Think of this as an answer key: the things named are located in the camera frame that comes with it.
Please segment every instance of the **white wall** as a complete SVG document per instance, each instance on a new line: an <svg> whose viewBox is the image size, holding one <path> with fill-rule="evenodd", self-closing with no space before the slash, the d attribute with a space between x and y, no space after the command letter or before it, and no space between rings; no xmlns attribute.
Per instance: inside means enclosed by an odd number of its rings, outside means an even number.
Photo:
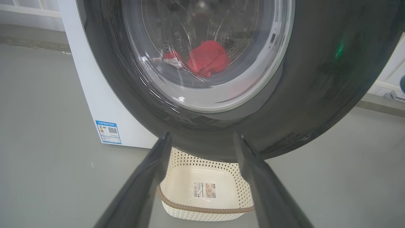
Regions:
<svg viewBox="0 0 405 228"><path fill-rule="evenodd" d="M65 31L57 0L0 0L0 24Z"/></svg>
<svg viewBox="0 0 405 228"><path fill-rule="evenodd" d="M374 82L368 93L378 96L384 96L392 90L398 94L403 94L399 82L405 75L405 33L402 34L401 40L396 46L387 65Z"/></svg>

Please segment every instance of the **front-load washing machine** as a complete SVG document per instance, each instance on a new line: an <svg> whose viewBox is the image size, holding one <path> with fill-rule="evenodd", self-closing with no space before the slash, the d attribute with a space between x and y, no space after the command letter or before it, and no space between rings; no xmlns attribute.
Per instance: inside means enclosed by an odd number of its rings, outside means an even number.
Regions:
<svg viewBox="0 0 405 228"><path fill-rule="evenodd" d="M263 159L347 114L403 29L397 0L59 1L104 143L173 146L235 162L233 132Z"/></svg>

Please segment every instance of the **red cloth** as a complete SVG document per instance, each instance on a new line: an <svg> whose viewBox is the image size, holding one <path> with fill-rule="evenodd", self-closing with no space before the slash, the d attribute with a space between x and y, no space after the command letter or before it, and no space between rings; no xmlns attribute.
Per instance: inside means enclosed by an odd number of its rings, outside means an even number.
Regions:
<svg viewBox="0 0 405 228"><path fill-rule="evenodd" d="M165 54L163 59L165 63L177 68L182 67L184 62L174 50ZM211 77L213 73L223 71L230 62L225 49L218 42L203 41L198 48L191 50L187 65L197 76Z"/></svg>

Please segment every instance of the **laundry basket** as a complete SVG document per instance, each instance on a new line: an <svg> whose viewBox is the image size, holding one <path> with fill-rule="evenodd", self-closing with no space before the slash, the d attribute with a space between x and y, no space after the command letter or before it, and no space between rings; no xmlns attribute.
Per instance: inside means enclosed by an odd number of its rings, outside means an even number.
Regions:
<svg viewBox="0 0 405 228"><path fill-rule="evenodd" d="M157 193L166 212L181 219L227 221L254 210L238 163L205 160L174 148Z"/></svg>

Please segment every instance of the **green light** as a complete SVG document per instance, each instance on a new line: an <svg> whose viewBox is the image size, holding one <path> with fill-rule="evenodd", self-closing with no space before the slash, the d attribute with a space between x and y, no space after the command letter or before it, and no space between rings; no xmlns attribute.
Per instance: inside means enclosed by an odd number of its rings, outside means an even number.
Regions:
<svg viewBox="0 0 405 228"><path fill-rule="evenodd" d="M343 44L343 42L340 42L339 47L337 48L337 50L335 52L335 60L340 60L342 58L343 49L344 49L344 44Z"/></svg>

